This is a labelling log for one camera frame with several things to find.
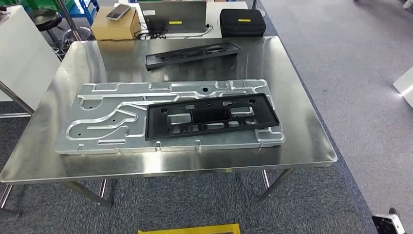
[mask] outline blue shelf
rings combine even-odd
[[[72,18],[86,18],[90,25],[93,24],[93,18],[99,10],[99,5],[96,0],[75,0],[75,5],[69,11]]]

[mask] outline white table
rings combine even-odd
[[[0,24],[0,81],[35,110],[60,61],[22,6],[8,7]],[[11,99],[0,91],[0,101]]]
[[[119,3],[115,3],[115,7],[119,4],[127,4],[131,7],[136,7],[136,10],[139,14],[139,21],[142,23],[141,25],[146,28],[145,19],[143,18],[143,14],[141,8],[138,3],[129,3],[127,0],[119,0]],[[206,3],[206,25],[212,25],[213,29],[208,32],[207,34],[202,35],[203,33],[167,33],[166,36],[169,37],[168,39],[183,39],[185,37],[194,37],[194,38],[221,38],[221,28],[219,22],[219,15],[222,9],[248,9],[246,2],[244,1],[224,1],[224,2],[207,2]]]

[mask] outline black plastic frame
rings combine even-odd
[[[237,54],[240,51],[240,47],[230,42],[172,50],[159,54],[146,55],[145,67],[149,71],[153,68],[171,64],[190,62],[225,55],[233,55]]]
[[[233,116],[233,108],[252,108],[254,115]],[[190,122],[171,125],[168,116],[190,114]],[[236,121],[238,126],[230,126]],[[222,123],[219,129],[208,129],[208,124]],[[223,132],[244,131],[279,126],[280,121],[265,94],[214,97],[148,105],[145,140],[190,137]],[[178,133],[171,133],[172,128]]]

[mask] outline black plastic part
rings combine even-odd
[[[262,37],[266,30],[261,12],[253,9],[223,9],[220,27],[223,38]]]
[[[153,68],[171,64],[233,55],[237,54],[240,50],[240,47],[229,42],[173,50],[159,54],[146,55],[145,67],[149,71]]]
[[[145,140],[189,137],[279,126],[265,94],[148,105]]]

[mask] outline carpet floor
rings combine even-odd
[[[398,0],[261,0],[374,214],[413,232],[413,108],[392,83],[413,65]]]
[[[100,4],[113,2],[102,0]],[[276,35],[269,17],[265,20],[266,34]],[[83,19],[75,19],[75,23],[87,26]],[[28,119],[0,120],[0,169],[27,122]],[[294,171],[266,201],[258,200],[264,190],[259,172],[111,180],[105,195],[113,202],[109,209],[60,184],[18,185],[6,208],[23,214],[19,218],[0,219],[0,230],[5,234],[132,234],[138,229],[239,223],[243,234],[373,234],[371,212],[327,128],[326,131],[338,162],[328,168]],[[274,180],[279,173],[270,170],[270,179]],[[82,183],[94,191],[99,187],[99,181]]]

